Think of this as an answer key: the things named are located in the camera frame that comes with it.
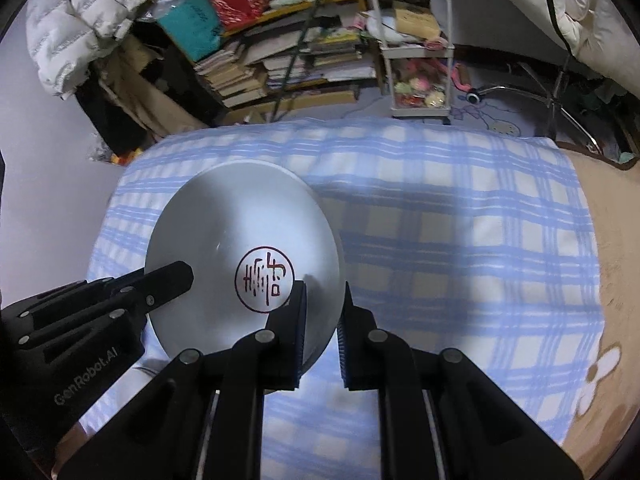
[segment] wooden shelf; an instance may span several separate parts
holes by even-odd
[[[358,0],[322,0],[324,4],[337,4],[341,2],[357,2]],[[229,38],[238,32],[242,32],[243,30],[248,29],[249,27],[253,27],[255,25],[260,25],[261,23],[270,22],[271,20],[277,20],[278,18],[282,18],[284,16],[289,16],[290,14],[294,14],[296,12],[300,12],[300,10],[307,10],[314,6],[314,1],[306,1],[300,2],[298,4],[293,4],[287,7],[281,7],[280,9],[267,10],[258,18],[255,18],[253,21],[244,23],[239,27],[232,28],[230,30],[226,30],[222,33],[223,38]]]

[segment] blue and white checkered tablecloth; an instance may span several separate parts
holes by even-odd
[[[113,194],[88,279],[143,267],[162,208],[197,173],[256,158],[321,197],[354,301],[416,348],[462,349],[556,441],[604,327],[584,193],[548,139],[397,120],[291,121],[170,137]],[[164,360],[149,326],[143,364]],[[83,417],[120,407],[109,391]],[[343,389],[335,337],[296,392],[267,396],[262,477],[379,478],[372,392]]]

